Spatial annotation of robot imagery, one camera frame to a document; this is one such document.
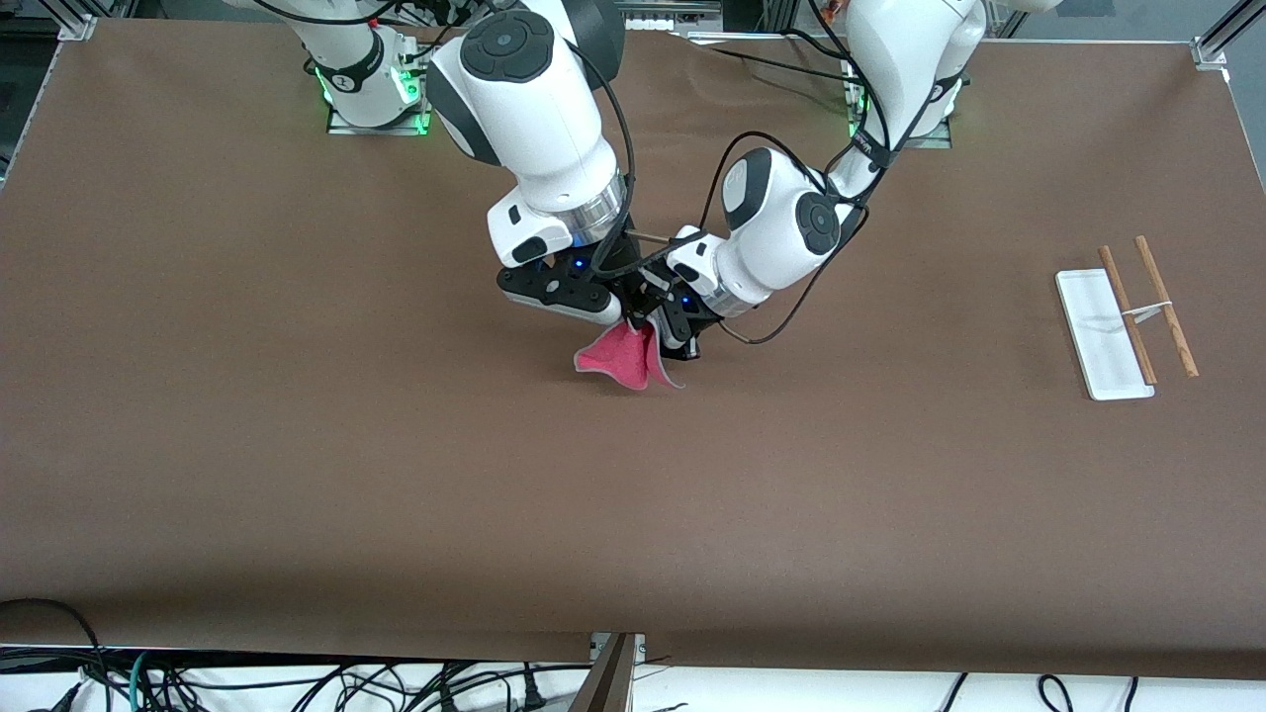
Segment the white power strip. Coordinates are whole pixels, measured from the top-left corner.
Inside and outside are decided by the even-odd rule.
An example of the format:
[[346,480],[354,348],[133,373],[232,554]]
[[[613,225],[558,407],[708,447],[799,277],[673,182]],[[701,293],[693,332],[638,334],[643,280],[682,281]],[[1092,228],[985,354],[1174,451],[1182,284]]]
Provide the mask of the white power strip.
[[614,0],[629,30],[722,32],[722,0]]

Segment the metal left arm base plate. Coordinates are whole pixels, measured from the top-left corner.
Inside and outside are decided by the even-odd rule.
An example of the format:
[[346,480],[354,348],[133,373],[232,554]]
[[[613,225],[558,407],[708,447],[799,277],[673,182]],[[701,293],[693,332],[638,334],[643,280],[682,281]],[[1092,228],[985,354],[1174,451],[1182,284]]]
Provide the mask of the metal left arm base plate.
[[[847,108],[849,108],[849,136],[855,136],[860,130],[868,130],[872,125],[879,128],[882,111],[877,100],[871,95],[868,85],[860,79],[860,70],[851,66],[844,67],[842,60],[841,66],[844,68],[843,77],[849,80],[844,94]],[[963,68],[966,68],[966,63],[960,63],[955,67],[953,75],[946,75],[933,82],[924,105],[904,134],[904,147],[934,149],[952,147],[950,114],[953,111],[955,95],[963,87],[963,84],[968,84],[968,79],[963,79]]]

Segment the brown table cover sheet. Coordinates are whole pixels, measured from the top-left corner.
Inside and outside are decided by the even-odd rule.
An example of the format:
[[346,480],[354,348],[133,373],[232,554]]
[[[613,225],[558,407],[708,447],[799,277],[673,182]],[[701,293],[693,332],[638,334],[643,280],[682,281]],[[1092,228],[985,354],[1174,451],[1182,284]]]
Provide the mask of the brown table cover sheet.
[[[682,389],[506,302],[511,188],[328,136],[292,33],[110,20],[0,191],[0,598],[104,644],[1266,679],[1266,194],[1180,44],[986,44],[787,331]],[[1109,246],[1150,400],[1056,293]]]

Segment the grey and pink towel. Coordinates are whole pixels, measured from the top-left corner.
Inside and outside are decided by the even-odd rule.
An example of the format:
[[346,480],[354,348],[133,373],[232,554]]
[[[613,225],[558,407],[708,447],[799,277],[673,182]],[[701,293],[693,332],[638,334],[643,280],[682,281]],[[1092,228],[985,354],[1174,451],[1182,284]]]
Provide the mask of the grey and pink towel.
[[674,391],[682,389],[663,366],[660,326],[655,321],[647,321],[641,327],[619,321],[573,355],[573,369],[582,374],[604,375],[628,391],[646,391],[651,383],[660,383]]

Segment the white rack with wooden bars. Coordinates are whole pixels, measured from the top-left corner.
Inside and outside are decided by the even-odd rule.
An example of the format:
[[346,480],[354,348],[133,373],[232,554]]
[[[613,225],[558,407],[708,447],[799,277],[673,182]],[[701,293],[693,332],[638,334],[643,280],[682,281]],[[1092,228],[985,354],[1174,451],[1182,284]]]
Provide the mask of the white rack with wooden bars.
[[1155,315],[1165,321],[1184,378],[1200,375],[1148,239],[1137,234],[1133,245],[1155,290],[1150,304],[1136,307],[1131,303],[1109,246],[1098,248],[1099,267],[1062,270],[1055,275],[1058,305],[1091,402],[1139,402],[1156,397],[1158,379],[1139,329]]

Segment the aluminium frame corner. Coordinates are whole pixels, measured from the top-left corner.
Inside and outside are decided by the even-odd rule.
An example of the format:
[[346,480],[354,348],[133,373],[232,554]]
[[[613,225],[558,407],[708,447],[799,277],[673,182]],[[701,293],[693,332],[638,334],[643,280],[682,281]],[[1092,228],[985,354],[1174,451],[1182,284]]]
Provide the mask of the aluminium frame corner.
[[1266,19],[1266,0],[1236,0],[1212,27],[1194,37],[1191,54],[1196,68],[1225,67],[1225,49],[1262,19]]
[[57,39],[65,42],[86,41],[92,33],[100,6],[96,0],[41,0],[49,16],[58,23]]

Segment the small metal bracket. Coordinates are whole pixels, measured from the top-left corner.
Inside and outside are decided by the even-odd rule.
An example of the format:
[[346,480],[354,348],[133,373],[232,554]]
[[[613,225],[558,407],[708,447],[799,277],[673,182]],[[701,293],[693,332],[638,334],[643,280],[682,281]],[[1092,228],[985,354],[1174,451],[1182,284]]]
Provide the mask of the small metal bracket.
[[[611,632],[592,632],[589,635],[589,663],[598,663],[598,658],[601,658],[606,644],[614,639],[615,633]],[[636,652],[633,655],[634,666],[642,666],[646,663],[646,640],[643,633],[630,633],[630,640],[636,644]]]

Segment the brown wooden table leg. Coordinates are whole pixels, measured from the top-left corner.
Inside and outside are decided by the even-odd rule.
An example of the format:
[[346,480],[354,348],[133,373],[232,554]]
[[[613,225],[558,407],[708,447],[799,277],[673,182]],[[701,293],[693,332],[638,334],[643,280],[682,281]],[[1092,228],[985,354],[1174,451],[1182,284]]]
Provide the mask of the brown wooden table leg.
[[634,652],[630,633],[615,633],[598,663],[589,666],[582,688],[567,712],[629,712]]

